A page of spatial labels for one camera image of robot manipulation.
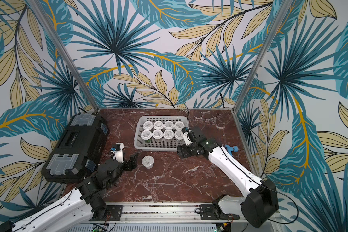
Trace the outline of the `foil topped yogurt cup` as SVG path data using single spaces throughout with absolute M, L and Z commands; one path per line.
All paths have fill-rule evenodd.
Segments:
M 147 169 L 151 169 L 154 165 L 154 158 L 152 156 L 144 156 L 142 159 L 142 165 Z

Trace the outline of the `white lidded yogurt cup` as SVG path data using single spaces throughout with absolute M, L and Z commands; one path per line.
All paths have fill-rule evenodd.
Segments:
M 178 141 L 183 140 L 183 132 L 181 130 L 176 130 L 174 135 L 175 135 L 176 140 L 178 140 Z
M 152 137 L 156 140 L 161 140 L 163 138 L 163 131 L 156 129 L 152 132 Z
M 154 123 L 153 122 L 151 122 L 151 121 L 145 121 L 144 123 L 143 123 L 143 129 L 144 130 L 152 130 L 154 128 Z
M 150 130 L 143 130 L 141 138 L 145 143 L 150 143 L 152 139 L 152 132 Z
M 185 124 L 182 121 L 178 121 L 174 124 L 174 128 L 178 131 L 181 131 L 185 127 Z
M 162 130 L 164 129 L 164 123 L 162 121 L 156 121 L 153 124 L 154 130 Z
M 175 127 L 175 124 L 172 121 L 166 121 L 164 123 L 165 130 L 173 130 Z
M 164 138 L 166 141 L 170 141 L 170 140 L 172 140 L 174 137 L 175 137 L 175 133 L 174 133 L 172 130 L 165 130 L 165 131 L 163 132 L 163 138 Z

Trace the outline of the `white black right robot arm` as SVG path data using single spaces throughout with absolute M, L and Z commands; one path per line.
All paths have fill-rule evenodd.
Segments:
M 241 165 L 224 146 L 204 135 L 183 135 L 184 144 L 177 147 L 180 158 L 203 156 L 216 165 L 239 189 L 242 198 L 224 196 L 216 203 L 223 214 L 242 215 L 255 228 L 260 228 L 278 210 L 276 186 L 263 181 Z

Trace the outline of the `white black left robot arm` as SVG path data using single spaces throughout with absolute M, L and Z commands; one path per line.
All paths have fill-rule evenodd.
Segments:
M 119 220 L 122 206 L 108 206 L 104 191 L 112 188 L 124 172 L 137 168 L 138 153 L 123 163 L 109 159 L 83 179 L 61 199 L 17 222 L 6 221 L 0 232 L 62 232 L 91 219 L 107 222 Z

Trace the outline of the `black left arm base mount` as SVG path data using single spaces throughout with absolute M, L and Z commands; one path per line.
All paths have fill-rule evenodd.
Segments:
M 94 212 L 90 221 L 120 221 L 123 205 L 106 205 Z

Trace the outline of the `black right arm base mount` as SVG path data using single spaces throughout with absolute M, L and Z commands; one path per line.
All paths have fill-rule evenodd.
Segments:
M 201 220 L 239 220 L 239 215 L 224 214 L 220 208 L 214 204 L 199 205 L 195 213 L 200 215 Z

